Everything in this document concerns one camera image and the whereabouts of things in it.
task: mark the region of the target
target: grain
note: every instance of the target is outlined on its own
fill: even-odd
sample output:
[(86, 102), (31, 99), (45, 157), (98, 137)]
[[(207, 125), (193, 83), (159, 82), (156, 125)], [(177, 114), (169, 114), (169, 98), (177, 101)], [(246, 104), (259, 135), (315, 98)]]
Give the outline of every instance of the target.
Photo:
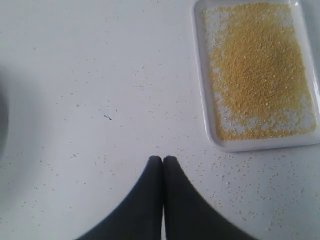
[(209, 58), (219, 138), (257, 140), (314, 131), (290, 8), (261, 2), (219, 7), (217, 13), (223, 27)]

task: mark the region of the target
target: white surface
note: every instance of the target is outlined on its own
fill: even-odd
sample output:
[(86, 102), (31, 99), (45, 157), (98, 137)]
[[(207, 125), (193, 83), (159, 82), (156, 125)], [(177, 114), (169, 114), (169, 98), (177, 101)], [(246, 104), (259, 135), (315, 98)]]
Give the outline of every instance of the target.
[[(194, 3), (1, 3), (0, 66), (12, 80), (0, 239), (75, 239), (119, 204), (150, 155), (169, 154), (252, 235), (320, 236), (320, 146), (225, 154), (208, 140)], [(319, 69), (320, 2), (303, 9)]]
[[(255, 150), (267, 150), (278, 149), (305, 145), (314, 145), (320, 143), (320, 108), (319, 108), (319, 86), (318, 75), (315, 71), (315, 63), (312, 57), (312, 50), (310, 47), (310, 41), (308, 38), (308, 31), (305, 24), (305, 18), (302, 10), (301, 3), (297, 0), (267, 0), (266, 2), (271, 4), (286, 4), (291, 8), (291, 16), (293, 25), (296, 31), (296, 38), (301, 48), (301, 55), (305, 65), (305, 75), (309, 86), (310, 95), (313, 102), (313, 109), (305, 109), (305, 118), (307, 119), (307, 125), (302, 127), (308, 127), (308, 124), (317, 123), (317, 127), (313, 132), (303, 135), (293, 135), (280, 138), (268, 138), (259, 140), (236, 140), (236, 141), (223, 141), (217, 135), (217, 126), (215, 125), (215, 112), (214, 108), (218, 106), (214, 105), (214, 93), (212, 92), (212, 84), (210, 79), (210, 59), (208, 53), (212, 51), (212, 47), (215, 45), (215, 36), (220, 26), (220, 15), (218, 13), (212, 13), (218, 7), (228, 7), (236, 4), (248, 4), (259, 2), (259, 0), (200, 0), (194, 6), (194, 19), (193, 29), (196, 42), (196, 56), (198, 63), (199, 82), (201, 90), (201, 99), (203, 114), (205, 119), (205, 129), (208, 134), (209, 140), (219, 150), (223, 152), (243, 152), (243, 151), (255, 151)], [(203, 21), (203, 12), (209, 12), (206, 14), (207, 20)], [(229, 126), (230, 122), (224, 121), (224, 117), (221, 112), (222, 125), (227, 129), (239, 128), (241, 126)]]

